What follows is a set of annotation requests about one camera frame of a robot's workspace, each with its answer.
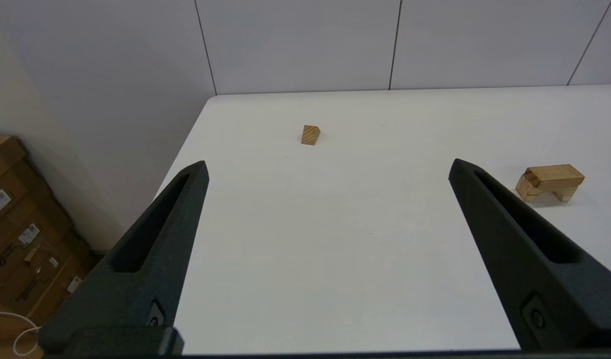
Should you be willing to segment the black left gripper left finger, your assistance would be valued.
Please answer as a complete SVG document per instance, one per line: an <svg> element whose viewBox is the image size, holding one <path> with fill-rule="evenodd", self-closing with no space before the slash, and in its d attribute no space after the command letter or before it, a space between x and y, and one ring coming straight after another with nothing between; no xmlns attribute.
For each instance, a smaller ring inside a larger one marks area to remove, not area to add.
<svg viewBox="0 0 611 359"><path fill-rule="evenodd" d="M48 356L179 356L175 329L209 184L182 169L38 333Z"/></svg>

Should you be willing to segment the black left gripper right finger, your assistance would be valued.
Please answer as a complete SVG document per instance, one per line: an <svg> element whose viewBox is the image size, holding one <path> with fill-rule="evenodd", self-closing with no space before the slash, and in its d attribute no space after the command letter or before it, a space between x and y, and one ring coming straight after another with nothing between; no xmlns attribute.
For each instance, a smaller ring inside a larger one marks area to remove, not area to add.
<svg viewBox="0 0 611 359"><path fill-rule="evenodd" d="M523 350L611 350L611 271L489 173L449 182Z"/></svg>

